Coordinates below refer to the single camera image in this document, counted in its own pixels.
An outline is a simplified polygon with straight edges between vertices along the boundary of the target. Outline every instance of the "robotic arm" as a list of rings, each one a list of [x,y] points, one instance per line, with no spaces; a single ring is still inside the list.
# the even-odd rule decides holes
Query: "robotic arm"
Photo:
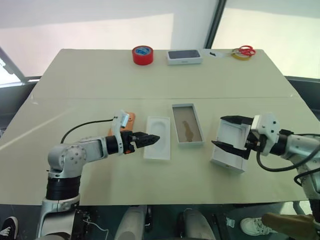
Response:
[[[256,151],[260,167],[269,172],[284,172],[297,169],[294,181],[303,187],[310,201],[315,228],[320,235],[320,134],[294,134],[280,129],[279,122],[272,113],[256,115],[254,118],[244,116],[223,116],[235,125],[249,125],[250,132],[243,149],[234,148],[221,141],[212,141],[222,150],[248,159],[251,150]],[[269,168],[262,164],[260,156],[273,154],[289,160],[293,165],[282,168]]]
[[[61,235],[66,239],[77,239],[84,216],[77,210],[80,202],[80,178],[86,163],[105,159],[108,155],[129,154],[137,148],[152,145],[159,136],[143,132],[121,131],[127,124],[129,115],[118,112],[112,121],[114,135],[89,137],[73,144],[59,144],[48,154],[50,170],[46,196],[42,201],[37,238],[46,235]]]

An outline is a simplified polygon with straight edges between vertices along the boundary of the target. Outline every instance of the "person's shoe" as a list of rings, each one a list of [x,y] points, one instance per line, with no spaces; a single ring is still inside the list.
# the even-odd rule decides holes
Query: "person's shoe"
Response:
[[[18,220],[14,217],[8,217],[4,220],[1,231],[0,240],[15,240],[18,234]]]
[[[268,235],[276,233],[272,228],[262,223],[261,217],[257,218],[244,218],[240,222],[242,232],[250,236]]]

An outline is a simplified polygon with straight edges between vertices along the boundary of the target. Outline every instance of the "white sneaker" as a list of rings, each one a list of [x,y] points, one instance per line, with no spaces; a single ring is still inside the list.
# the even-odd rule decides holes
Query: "white sneaker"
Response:
[[[250,236],[268,235],[270,233],[277,233],[272,228],[262,223],[261,217],[244,218],[240,222],[241,230]]]

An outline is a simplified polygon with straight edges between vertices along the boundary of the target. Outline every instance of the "floor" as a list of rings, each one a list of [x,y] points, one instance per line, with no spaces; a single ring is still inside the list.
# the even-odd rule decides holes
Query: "floor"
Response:
[[[311,213],[309,202],[300,203],[306,214]],[[90,214],[94,222],[101,228],[109,229],[108,240],[114,240],[119,223],[128,206],[90,206],[84,207]],[[144,234],[145,240],[165,239],[175,237],[177,216],[186,208],[198,209],[212,224],[213,213],[225,213],[230,219],[235,220],[235,227],[228,227],[231,240],[286,240],[287,236],[274,233],[262,236],[248,236],[244,234],[239,223],[243,218],[261,217],[264,213],[295,214],[292,202],[271,203],[259,205],[155,205],[152,206],[153,225],[150,232]],[[0,204],[0,224],[9,216],[15,216],[19,220],[19,234],[17,240],[32,240],[37,231],[37,223],[40,214],[40,206],[25,205],[1,205]],[[219,240],[217,227],[213,225],[213,231]],[[105,232],[92,227],[87,235],[88,240],[104,240]]]

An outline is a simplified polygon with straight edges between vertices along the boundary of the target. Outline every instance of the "cardboard insert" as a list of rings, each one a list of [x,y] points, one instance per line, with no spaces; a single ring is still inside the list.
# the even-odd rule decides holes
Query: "cardboard insert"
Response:
[[[195,106],[192,103],[172,105],[175,130],[179,144],[203,144]]]

